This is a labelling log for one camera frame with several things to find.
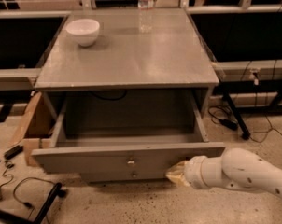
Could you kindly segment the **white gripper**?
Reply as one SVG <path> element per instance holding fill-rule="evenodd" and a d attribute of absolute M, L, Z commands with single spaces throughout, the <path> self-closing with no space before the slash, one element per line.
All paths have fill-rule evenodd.
<path fill-rule="evenodd" d="M 222 186 L 221 157 L 196 156 L 169 168 L 165 176 L 181 187 L 211 189 Z"/>

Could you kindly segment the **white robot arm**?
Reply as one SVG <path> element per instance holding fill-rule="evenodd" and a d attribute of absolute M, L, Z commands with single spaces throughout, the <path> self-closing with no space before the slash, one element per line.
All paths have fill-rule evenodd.
<path fill-rule="evenodd" d="M 194 189 L 222 188 L 233 191 L 265 191 L 282 199 L 282 169 L 242 148 L 220 157 L 195 156 L 166 172 L 173 183 Z"/>

